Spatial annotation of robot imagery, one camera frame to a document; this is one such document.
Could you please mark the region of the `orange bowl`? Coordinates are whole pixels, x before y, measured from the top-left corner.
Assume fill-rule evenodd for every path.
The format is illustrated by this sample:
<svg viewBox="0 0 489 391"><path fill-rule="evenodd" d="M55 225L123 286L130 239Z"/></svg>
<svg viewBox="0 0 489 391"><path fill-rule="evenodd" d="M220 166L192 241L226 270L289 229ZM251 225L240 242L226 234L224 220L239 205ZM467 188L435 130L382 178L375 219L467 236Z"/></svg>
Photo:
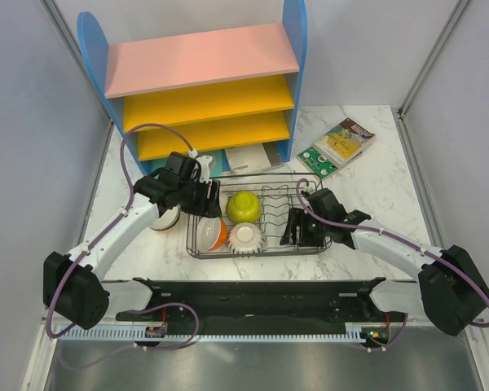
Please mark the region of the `orange bowl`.
<svg viewBox="0 0 489 391"><path fill-rule="evenodd" d="M196 244L202 253L221 247L227 240L227 225L220 217L203 217L196 228Z"/></svg>

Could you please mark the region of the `grey wire dish rack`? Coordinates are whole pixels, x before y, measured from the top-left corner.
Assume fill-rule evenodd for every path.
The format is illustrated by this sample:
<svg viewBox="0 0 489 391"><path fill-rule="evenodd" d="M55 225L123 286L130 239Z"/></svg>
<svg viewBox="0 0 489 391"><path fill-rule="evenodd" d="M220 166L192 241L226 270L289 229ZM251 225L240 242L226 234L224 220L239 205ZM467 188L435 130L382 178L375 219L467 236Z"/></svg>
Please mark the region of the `grey wire dish rack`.
<svg viewBox="0 0 489 391"><path fill-rule="evenodd" d="M311 193L323 187L322 180L310 173L264 173L248 175L230 175L220 177L220 191L227 197L238 191L250 191L260 200L262 214L255 226L262 232L264 249L256 253L259 257L296 256L322 253L327 250L332 241L325 237L323 247L296 247L295 245L280 245L291 208L302 209L296 196L296 185L300 179L309 183L302 188Z"/></svg>

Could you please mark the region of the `beige bird pattern bowl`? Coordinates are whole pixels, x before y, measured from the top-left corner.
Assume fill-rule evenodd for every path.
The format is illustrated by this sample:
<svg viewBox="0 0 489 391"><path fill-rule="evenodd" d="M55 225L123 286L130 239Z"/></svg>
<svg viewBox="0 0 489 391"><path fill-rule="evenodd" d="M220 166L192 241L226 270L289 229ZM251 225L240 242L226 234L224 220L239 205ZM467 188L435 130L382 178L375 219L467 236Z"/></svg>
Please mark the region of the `beige bird pattern bowl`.
<svg viewBox="0 0 489 391"><path fill-rule="evenodd" d="M165 219L158 219L149 226L154 231L166 231L173 227L178 222L178 219L166 221Z"/></svg>

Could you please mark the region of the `colourful wooden shelf unit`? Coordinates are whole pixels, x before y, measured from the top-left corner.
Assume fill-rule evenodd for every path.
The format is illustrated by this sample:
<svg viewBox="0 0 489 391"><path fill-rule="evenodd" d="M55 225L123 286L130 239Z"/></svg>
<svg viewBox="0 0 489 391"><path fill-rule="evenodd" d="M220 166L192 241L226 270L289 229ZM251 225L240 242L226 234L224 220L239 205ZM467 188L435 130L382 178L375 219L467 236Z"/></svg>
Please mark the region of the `colourful wooden shelf unit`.
<svg viewBox="0 0 489 391"><path fill-rule="evenodd" d="M276 23L112 44L83 11L86 71L139 170L200 152L275 143L289 161L306 62L306 4L287 1Z"/></svg>

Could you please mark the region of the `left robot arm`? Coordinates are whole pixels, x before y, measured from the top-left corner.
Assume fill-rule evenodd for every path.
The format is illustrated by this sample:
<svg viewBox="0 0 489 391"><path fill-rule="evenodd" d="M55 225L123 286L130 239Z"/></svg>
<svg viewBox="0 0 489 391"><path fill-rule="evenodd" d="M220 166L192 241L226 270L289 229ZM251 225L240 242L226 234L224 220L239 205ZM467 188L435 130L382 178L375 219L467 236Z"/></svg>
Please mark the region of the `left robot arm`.
<svg viewBox="0 0 489 391"><path fill-rule="evenodd" d="M142 231L167 228L180 213L221 217L220 182L210 177L214 165L211 156L171 153L165 167L131 187L126 205L91 239L65 254L51 253L42 272L42 299L50 314L85 330L105 316L131 310L145 320L159 317L163 302L148 285L137 280L105 283L105 275Z"/></svg>

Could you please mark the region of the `white teal leaf bowl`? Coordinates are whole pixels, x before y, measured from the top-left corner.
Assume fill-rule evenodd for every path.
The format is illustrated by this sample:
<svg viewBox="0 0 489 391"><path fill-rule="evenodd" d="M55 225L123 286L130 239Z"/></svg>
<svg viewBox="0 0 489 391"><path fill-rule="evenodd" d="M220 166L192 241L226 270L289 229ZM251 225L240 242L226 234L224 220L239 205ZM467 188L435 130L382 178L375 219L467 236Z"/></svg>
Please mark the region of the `white teal leaf bowl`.
<svg viewBox="0 0 489 391"><path fill-rule="evenodd" d="M234 254L260 253L264 249L262 232L251 223L237 224L229 234L228 247Z"/></svg>

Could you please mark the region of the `green cover booklet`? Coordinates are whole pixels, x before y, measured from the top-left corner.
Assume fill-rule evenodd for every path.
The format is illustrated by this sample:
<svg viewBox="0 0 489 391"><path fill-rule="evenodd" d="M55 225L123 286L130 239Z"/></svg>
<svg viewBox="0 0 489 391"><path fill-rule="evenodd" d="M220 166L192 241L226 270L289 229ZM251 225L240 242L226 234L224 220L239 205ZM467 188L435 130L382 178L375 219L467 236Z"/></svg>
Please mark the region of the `green cover booklet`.
<svg viewBox="0 0 489 391"><path fill-rule="evenodd" d="M338 167L313 147L297 154L297 159L310 173L317 175L320 179L325 179L338 171Z"/></svg>

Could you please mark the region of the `lime green bowl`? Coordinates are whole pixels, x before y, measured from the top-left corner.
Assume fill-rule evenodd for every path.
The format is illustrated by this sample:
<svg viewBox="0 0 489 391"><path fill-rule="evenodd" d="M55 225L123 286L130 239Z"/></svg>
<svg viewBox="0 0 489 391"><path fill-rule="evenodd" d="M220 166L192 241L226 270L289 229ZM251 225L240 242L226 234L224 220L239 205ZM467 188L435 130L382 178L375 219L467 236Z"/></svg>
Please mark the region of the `lime green bowl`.
<svg viewBox="0 0 489 391"><path fill-rule="evenodd" d="M228 201L227 216L235 224L255 223L261 214L260 200L250 191L238 191Z"/></svg>

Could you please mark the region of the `teal folder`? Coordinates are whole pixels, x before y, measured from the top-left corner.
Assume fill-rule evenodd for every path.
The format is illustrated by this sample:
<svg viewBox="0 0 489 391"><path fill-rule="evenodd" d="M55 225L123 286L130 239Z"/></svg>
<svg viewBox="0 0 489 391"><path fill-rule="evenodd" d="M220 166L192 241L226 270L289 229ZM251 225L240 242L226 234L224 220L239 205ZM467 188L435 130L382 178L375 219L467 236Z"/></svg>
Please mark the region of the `teal folder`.
<svg viewBox="0 0 489 391"><path fill-rule="evenodd" d="M210 177L215 178L222 175L223 170L228 169L228 164L223 156L222 150L214 150L209 152L201 152L200 156L211 156L213 162L210 164ZM166 165L166 158L156 159L151 161L151 171L162 168Z"/></svg>

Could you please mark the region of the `yellow cover paperback book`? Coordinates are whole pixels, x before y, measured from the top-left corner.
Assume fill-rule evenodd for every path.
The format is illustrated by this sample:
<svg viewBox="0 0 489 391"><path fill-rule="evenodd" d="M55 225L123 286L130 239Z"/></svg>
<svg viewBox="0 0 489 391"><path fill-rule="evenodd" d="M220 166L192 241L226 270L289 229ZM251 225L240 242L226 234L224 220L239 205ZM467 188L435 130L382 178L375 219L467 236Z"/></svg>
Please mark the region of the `yellow cover paperback book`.
<svg viewBox="0 0 489 391"><path fill-rule="evenodd" d="M376 135L346 118L313 143L313 147L341 169L375 141Z"/></svg>

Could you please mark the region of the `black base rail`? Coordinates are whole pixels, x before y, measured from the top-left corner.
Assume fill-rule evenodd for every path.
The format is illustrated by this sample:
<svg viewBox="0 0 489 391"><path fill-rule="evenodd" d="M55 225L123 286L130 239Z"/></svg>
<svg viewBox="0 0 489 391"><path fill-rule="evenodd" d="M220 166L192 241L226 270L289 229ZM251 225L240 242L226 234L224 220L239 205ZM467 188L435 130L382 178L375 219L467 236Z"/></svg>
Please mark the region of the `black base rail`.
<svg viewBox="0 0 489 391"><path fill-rule="evenodd" d="M152 281L146 314L119 313L118 321L165 321L172 335L198 326L202 336L339 334L347 323L396 325L369 303L371 281Z"/></svg>

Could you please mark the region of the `white grey manual booklet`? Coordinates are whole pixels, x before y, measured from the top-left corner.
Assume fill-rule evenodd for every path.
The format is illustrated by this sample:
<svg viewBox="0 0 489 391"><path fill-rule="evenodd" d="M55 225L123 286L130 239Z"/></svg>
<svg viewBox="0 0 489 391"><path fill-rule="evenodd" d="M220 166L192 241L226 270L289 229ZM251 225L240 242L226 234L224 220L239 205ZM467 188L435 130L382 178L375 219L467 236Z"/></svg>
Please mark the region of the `white grey manual booklet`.
<svg viewBox="0 0 489 391"><path fill-rule="evenodd" d="M225 150L229 169L233 174L259 174L281 166L275 143L258 143Z"/></svg>

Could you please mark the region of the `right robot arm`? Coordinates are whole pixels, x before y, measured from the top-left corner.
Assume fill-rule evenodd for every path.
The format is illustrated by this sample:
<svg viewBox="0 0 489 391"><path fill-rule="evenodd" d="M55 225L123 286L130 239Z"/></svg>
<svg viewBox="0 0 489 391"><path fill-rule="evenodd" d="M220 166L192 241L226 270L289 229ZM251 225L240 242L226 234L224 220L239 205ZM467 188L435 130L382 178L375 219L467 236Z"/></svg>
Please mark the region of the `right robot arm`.
<svg viewBox="0 0 489 391"><path fill-rule="evenodd" d="M410 277L409 282L382 279L369 288L356 302L363 319L373 321L385 312L413 314L449 336L468 326L489 328L489 287L466 250L401 236L364 212L347 212L328 188L311 191L307 185L299 181L295 195L302 228L311 237L377 257Z"/></svg>

